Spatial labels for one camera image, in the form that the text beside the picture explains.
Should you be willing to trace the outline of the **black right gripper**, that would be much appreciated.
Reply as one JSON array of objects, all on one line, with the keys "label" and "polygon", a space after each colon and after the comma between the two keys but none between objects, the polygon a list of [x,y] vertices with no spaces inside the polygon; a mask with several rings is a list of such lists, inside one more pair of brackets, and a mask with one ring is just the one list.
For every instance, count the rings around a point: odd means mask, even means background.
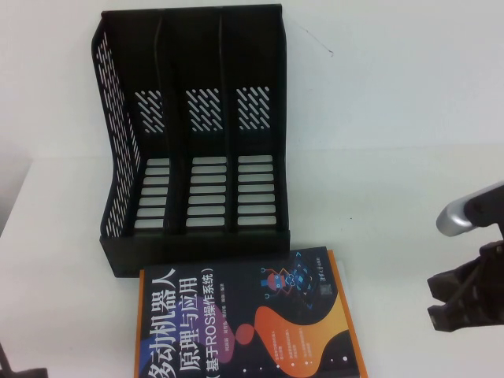
[{"label": "black right gripper", "polygon": [[[487,306],[503,305],[503,241],[480,248],[479,264],[464,264],[456,269],[438,273],[428,280],[432,297],[448,302],[462,290],[473,300]],[[459,330],[503,325],[499,317],[491,317],[480,307],[428,307],[428,315],[435,330]]]}]

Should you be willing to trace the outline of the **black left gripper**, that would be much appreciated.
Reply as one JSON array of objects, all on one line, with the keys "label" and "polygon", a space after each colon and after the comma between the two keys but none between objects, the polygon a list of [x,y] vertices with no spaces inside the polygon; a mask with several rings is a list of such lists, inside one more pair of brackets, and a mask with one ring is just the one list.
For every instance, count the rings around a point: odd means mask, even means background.
[{"label": "black left gripper", "polygon": [[0,378],[48,378],[48,371],[45,368],[28,369],[18,372],[1,369]]}]

